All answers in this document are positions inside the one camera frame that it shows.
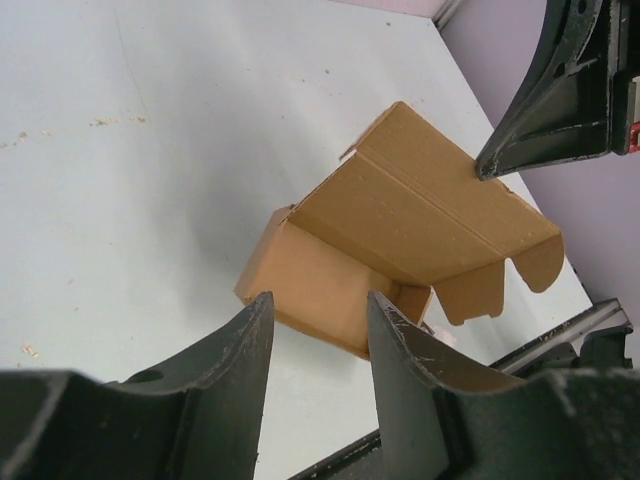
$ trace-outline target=white table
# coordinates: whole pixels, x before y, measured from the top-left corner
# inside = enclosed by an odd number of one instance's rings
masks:
[[[325,0],[24,0],[0,4],[0,32],[3,368],[122,380],[217,329],[271,211],[396,100],[472,155],[491,133],[426,19]],[[508,267],[501,318],[428,313],[482,362],[590,305],[569,267],[541,295]],[[376,426],[369,365],[278,325],[256,478]]]

